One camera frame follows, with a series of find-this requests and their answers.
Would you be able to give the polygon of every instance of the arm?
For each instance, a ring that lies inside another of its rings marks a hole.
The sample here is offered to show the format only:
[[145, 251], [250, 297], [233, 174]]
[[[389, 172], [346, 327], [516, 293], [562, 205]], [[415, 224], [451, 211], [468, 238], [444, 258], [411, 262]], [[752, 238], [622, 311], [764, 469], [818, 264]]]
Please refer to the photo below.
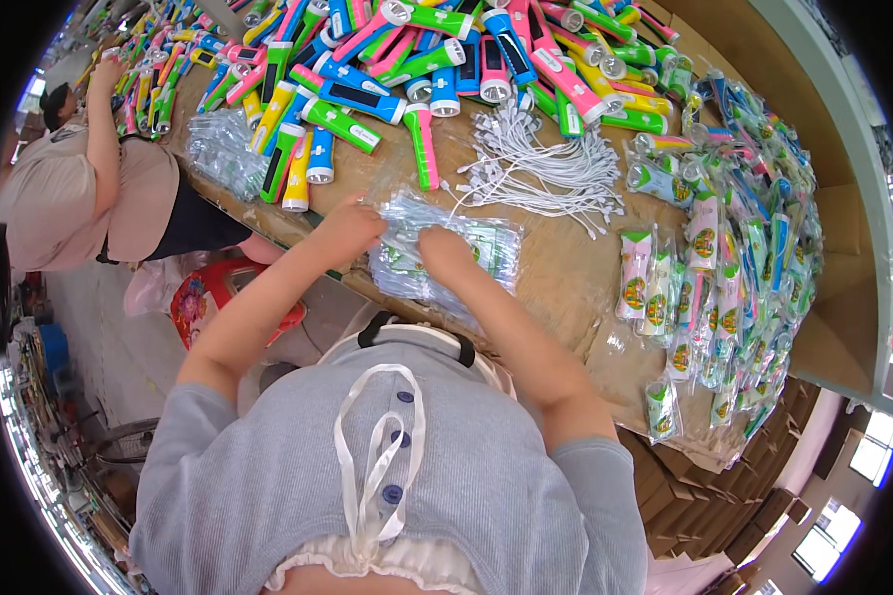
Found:
[[197, 382], [235, 403], [238, 381], [261, 359], [264, 344], [314, 281], [379, 242], [386, 222], [351, 197], [310, 237], [241, 290], [199, 335], [176, 382]]
[[618, 440], [608, 403], [571, 351], [549, 337], [472, 258], [463, 238], [439, 226], [418, 242], [424, 267], [469, 308], [503, 357], [516, 391], [543, 416], [543, 439], [553, 450], [565, 442]]
[[86, 93], [86, 119], [89, 123], [86, 159], [96, 172], [94, 219], [119, 200], [119, 135], [116, 134], [109, 101], [125, 70], [126, 65], [115, 59], [100, 62], [93, 72]]

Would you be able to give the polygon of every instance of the beige shirt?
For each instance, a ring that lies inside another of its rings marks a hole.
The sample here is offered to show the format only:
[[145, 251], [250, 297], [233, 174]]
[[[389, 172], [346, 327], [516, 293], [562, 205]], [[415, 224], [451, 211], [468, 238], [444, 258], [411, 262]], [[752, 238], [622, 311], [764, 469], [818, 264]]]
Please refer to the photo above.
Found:
[[86, 159], [88, 131], [70, 122], [24, 150], [0, 189], [0, 220], [13, 268], [60, 270], [94, 258], [109, 237], [112, 260], [143, 260], [168, 225], [179, 166], [166, 149], [140, 139], [122, 144], [120, 196], [93, 218], [96, 173]]

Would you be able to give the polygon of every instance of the hand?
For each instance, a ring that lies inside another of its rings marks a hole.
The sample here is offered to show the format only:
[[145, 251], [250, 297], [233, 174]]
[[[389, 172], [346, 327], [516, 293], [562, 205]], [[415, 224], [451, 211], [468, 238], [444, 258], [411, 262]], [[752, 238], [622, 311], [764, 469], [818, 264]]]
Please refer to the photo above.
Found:
[[305, 243], [314, 248], [325, 269], [341, 268], [369, 247], [380, 244], [386, 221], [368, 205], [357, 204], [357, 194], [334, 208]]
[[473, 249], [456, 232], [433, 226], [420, 230], [417, 238], [424, 268], [438, 283], [451, 289], [457, 280], [483, 271], [473, 258]]
[[112, 91], [116, 89], [119, 78], [126, 72], [126, 67], [127, 64], [120, 62], [116, 57], [101, 60], [89, 79], [87, 93], [92, 94], [95, 90], [105, 95], [108, 100], [112, 96]]

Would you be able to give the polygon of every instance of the white ribbon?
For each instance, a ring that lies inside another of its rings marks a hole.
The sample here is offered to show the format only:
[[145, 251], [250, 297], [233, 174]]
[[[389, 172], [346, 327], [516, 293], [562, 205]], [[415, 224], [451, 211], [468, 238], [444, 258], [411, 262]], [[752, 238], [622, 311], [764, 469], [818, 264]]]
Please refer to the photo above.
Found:
[[[393, 515], [387, 519], [383, 526], [381, 526], [376, 499], [377, 489], [380, 487], [383, 476], [393, 461], [394, 454], [404, 440], [406, 430], [404, 419], [398, 413], [388, 411], [374, 424], [374, 429], [370, 435], [364, 493], [361, 495], [360, 502], [357, 499], [357, 483], [354, 479], [354, 458], [347, 447], [342, 429], [345, 415], [350, 411], [357, 397], [361, 395], [365, 385], [368, 383], [368, 379], [378, 372], [396, 372], [403, 376], [413, 389], [413, 430], [410, 434], [410, 466], [407, 471], [406, 483], [402, 487], [403, 496], [400, 499], [400, 503], [398, 503], [393, 511]], [[400, 426], [400, 434], [393, 444], [378, 457], [377, 450], [381, 446], [384, 434], [383, 427], [386, 425], [387, 420], [395, 420], [397, 422]], [[347, 397], [341, 403], [341, 409], [338, 411], [337, 419], [334, 420], [334, 447], [337, 450], [338, 461], [341, 463], [344, 516], [347, 520], [351, 549], [354, 556], [361, 562], [367, 562], [376, 556], [380, 541], [393, 539], [400, 535], [400, 532], [403, 530], [406, 494], [413, 484], [417, 471], [420, 470], [420, 461], [424, 458], [426, 441], [427, 417], [424, 413], [423, 394], [410, 368], [399, 363], [380, 363], [361, 374], [361, 377], [354, 382], [350, 387], [350, 391], [347, 392]]]

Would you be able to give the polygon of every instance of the gray shirt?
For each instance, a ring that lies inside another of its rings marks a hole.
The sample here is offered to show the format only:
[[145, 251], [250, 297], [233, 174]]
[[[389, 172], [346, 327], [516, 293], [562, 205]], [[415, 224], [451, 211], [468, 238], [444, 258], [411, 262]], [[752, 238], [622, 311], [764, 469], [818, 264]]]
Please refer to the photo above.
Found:
[[[129, 549], [164, 595], [254, 595], [306, 541], [346, 535], [333, 441], [339, 407], [378, 363], [410, 368], [423, 390], [427, 440], [401, 535], [445, 539], [488, 595], [643, 592], [644, 531], [631, 455], [588, 439], [547, 455], [535, 422], [433, 337], [396, 327], [375, 347], [348, 342], [329, 361], [287, 374], [244, 418], [214, 390], [174, 387], [139, 484]], [[363, 478], [371, 430], [396, 411], [412, 428], [411, 388], [372, 376], [343, 431]], [[382, 448], [390, 446], [384, 437]], [[385, 483], [403, 483], [409, 447]], [[381, 514], [393, 506], [381, 501]]]

